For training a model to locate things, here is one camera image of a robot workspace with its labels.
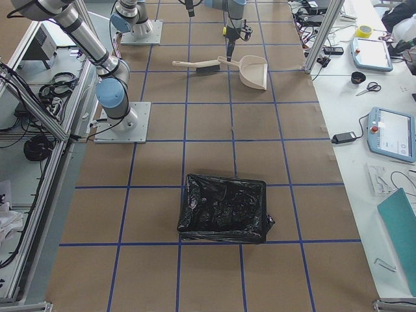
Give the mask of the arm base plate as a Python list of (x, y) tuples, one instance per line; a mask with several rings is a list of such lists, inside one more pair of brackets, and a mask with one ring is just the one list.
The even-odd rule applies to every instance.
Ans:
[(94, 142), (97, 144), (144, 144), (147, 139), (148, 125), (150, 120), (150, 102), (130, 102), (129, 114), (115, 127), (117, 120), (107, 118), (104, 109), (101, 110), (100, 118), (104, 122), (97, 125), (97, 132)]
[(159, 45), (162, 29), (162, 20), (148, 19), (144, 23), (137, 23), (131, 32), (122, 35), (121, 44), (125, 46)]

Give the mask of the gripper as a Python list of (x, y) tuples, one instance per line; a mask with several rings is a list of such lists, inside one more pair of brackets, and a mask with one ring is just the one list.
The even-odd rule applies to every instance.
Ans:
[(232, 26), (226, 26), (226, 38), (227, 38), (227, 52), (233, 52), (235, 42), (241, 39), (247, 42), (253, 33), (253, 29), (250, 26), (243, 26), (234, 28)]

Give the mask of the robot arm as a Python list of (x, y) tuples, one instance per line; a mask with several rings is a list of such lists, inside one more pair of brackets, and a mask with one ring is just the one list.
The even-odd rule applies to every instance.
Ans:
[(224, 36), (227, 39), (227, 51), (226, 58), (228, 61), (232, 59), (235, 43), (241, 39), (244, 42), (250, 40), (253, 33), (253, 29), (247, 25), (246, 19), (244, 19), (244, 9), (247, 1), (238, 0), (205, 0), (197, 1), (193, 0), (179, 1), (185, 6), (188, 16), (194, 17), (194, 8), (200, 4), (204, 4), (206, 7), (221, 10), (227, 15), (227, 23), (225, 26)]
[(33, 21), (53, 19), (87, 59), (96, 67), (101, 82), (96, 97), (108, 123), (116, 132), (128, 132), (137, 126), (138, 116), (128, 99), (130, 69), (127, 63), (111, 55), (91, 28), (79, 16), (72, 1), (13, 1), (15, 11)]

